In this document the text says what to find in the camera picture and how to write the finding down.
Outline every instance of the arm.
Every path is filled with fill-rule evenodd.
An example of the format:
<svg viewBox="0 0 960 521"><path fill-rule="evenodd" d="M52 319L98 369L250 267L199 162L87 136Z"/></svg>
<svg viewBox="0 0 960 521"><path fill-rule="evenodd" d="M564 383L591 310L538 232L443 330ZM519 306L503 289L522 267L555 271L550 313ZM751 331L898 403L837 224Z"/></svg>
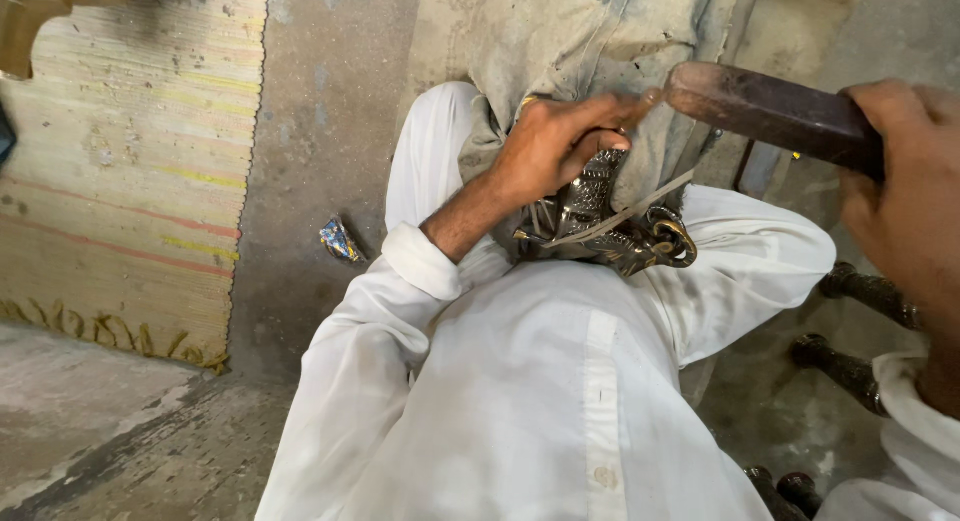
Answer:
<svg viewBox="0 0 960 521"><path fill-rule="evenodd" d="M353 280L303 355L257 519L339 515L403 414L409 369L429 349L427 324L463 291L457 265L508 214L570 183L599 149L630 147L612 130L635 125L658 100L652 92L534 102L490 171L420 228L390 231L383 256Z"/></svg>
<svg viewBox="0 0 960 521"><path fill-rule="evenodd" d="M960 98L899 81L847 93L884 138L887 181L880 187L841 172L843 220L919 307L930 350L873 363L893 418L883 447L898 472L844 483L817 519L955 518L948 513L960 516Z"/></svg>

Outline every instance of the striped rug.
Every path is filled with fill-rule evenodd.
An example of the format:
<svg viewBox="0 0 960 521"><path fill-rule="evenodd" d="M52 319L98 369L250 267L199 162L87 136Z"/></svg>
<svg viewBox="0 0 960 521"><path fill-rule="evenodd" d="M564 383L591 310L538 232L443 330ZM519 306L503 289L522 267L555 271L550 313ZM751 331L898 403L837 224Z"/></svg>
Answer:
<svg viewBox="0 0 960 521"><path fill-rule="evenodd" d="M46 24L0 84L0 318L219 373L267 0L131 0Z"/></svg>

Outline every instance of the shirt button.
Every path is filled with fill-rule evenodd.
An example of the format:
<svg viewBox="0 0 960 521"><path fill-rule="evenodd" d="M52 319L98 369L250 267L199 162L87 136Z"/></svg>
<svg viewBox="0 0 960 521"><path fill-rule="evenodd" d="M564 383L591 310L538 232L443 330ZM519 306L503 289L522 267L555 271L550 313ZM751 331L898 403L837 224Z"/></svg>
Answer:
<svg viewBox="0 0 960 521"><path fill-rule="evenodd" d="M593 478L597 481L597 483L608 490L615 490L617 488L617 473L605 466L601 466L594 470Z"/></svg>

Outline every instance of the wooden hammer handle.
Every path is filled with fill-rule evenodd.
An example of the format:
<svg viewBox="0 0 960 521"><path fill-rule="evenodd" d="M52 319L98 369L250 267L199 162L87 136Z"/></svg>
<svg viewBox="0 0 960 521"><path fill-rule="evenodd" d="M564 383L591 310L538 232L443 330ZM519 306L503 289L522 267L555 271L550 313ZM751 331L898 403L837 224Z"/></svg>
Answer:
<svg viewBox="0 0 960 521"><path fill-rule="evenodd" d="M677 64L666 102L690 118L883 182L883 139L853 99L746 69Z"/></svg>

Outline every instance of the dark metal rod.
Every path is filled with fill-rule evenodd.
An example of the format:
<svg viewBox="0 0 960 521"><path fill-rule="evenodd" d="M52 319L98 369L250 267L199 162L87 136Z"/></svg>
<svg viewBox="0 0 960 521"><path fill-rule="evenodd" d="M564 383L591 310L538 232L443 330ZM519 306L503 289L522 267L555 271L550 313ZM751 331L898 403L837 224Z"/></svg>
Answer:
<svg viewBox="0 0 960 521"><path fill-rule="evenodd" d="M763 504L767 506L774 521L809 521L808 517L794 504L777 492L774 487L774 478L770 471L762 466L751 466L743 469L747 473L747 478L753 484L756 492L763 499Z"/></svg>
<svg viewBox="0 0 960 521"><path fill-rule="evenodd" d="M813 478L803 472L794 472L780 478L776 483L776 492L810 519L817 516L824 504L824 499L817 494L817 485Z"/></svg>
<svg viewBox="0 0 960 521"><path fill-rule="evenodd" d="M801 368L820 369L864 409L879 417L890 417L881 402L880 385L874 379L874 365L870 361L840 354L819 333L794 339L790 345L790 358Z"/></svg>
<svg viewBox="0 0 960 521"><path fill-rule="evenodd" d="M904 294L893 282L864 275L847 262L837 262L833 271L820 281L820 292L827 298L849 296L907 330L921 330L917 306L904 301Z"/></svg>

